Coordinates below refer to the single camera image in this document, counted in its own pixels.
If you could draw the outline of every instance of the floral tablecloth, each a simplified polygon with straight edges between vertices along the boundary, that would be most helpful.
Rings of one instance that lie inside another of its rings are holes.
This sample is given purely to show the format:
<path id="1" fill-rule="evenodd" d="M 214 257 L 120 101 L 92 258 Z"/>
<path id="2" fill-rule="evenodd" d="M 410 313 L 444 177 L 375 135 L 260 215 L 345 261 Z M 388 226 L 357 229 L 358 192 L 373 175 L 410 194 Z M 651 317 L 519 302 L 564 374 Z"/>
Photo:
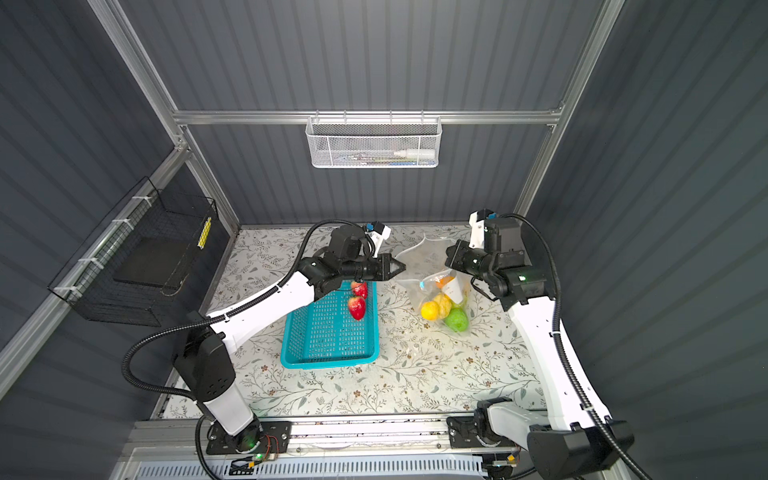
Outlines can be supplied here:
<path id="1" fill-rule="evenodd" d="M 318 229 L 306 252 L 327 245 Z M 209 311 L 276 282 L 293 262 L 306 229 L 242 230 Z M 383 252 L 397 254 L 428 238 L 468 239 L 469 227 L 393 227 Z M 395 281 L 378 284 L 379 358 L 335 369 L 284 369 L 285 318 L 240 348 L 232 361 L 237 386 L 258 416 L 456 412 L 481 399 L 507 396 L 527 409 L 545 408 L 543 391 L 521 337 L 501 306 L 473 292 L 475 318 L 462 334 L 421 319 Z M 177 384 L 185 388 L 183 382 Z M 166 419 L 200 416 L 189 400 L 170 398 Z"/>

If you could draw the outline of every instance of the black wire basket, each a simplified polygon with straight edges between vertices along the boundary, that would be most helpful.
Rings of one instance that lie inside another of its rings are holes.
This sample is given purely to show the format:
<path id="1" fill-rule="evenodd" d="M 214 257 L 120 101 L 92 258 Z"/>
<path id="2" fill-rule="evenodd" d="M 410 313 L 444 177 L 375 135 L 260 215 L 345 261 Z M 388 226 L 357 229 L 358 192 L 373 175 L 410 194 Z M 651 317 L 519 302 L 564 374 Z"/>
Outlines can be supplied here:
<path id="1" fill-rule="evenodd" d="M 85 319 L 161 326 L 216 225 L 208 197 L 152 190 L 88 258 L 73 256 L 48 285 Z"/>

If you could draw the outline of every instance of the teal plastic basket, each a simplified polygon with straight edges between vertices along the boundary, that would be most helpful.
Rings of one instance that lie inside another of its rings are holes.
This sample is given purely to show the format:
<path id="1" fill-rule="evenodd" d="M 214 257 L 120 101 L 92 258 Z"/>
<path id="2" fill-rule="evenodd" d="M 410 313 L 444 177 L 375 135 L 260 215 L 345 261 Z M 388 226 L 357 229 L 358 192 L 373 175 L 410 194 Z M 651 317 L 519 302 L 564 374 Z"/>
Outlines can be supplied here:
<path id="1" fill-rule="evenodd" d="M 366 315 L 352 318 L 349 281 L 322 299 L 288 314 L 280 362 L 287 369 L 329 369 L 371 363 L 379 357 L 376 282 L 368 282 Z"/>

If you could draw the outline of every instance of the white mesh basket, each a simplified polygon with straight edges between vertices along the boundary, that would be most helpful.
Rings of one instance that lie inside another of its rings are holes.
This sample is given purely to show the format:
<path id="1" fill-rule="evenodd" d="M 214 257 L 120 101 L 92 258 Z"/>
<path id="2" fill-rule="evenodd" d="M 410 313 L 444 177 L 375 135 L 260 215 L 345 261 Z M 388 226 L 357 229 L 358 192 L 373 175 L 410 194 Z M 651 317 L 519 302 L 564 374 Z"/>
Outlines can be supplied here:
<path id="1" fill-rule="evenodd" d="M 437 167 L 439 118 L 413 123 L 306 122 L 312 165 L 318 168 Z"/>

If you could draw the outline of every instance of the red fruit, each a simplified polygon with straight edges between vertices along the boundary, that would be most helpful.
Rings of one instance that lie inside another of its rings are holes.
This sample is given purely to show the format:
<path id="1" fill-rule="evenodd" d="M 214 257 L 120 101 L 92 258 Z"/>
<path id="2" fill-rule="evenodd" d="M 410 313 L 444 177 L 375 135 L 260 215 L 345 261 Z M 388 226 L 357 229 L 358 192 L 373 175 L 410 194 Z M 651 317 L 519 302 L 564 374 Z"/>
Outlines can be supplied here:
<path id="1" fill-rule="evenodd" d="M 366 299 L 361 296 L 353 296 L 346 301 L 346 306 L 352 318 L 358 322 L 366 315 Z"/>
<path id="2" fill-rule="evenodd" d="M 352 282 L 352 295 L 368 298 L 368 283 Z"/>

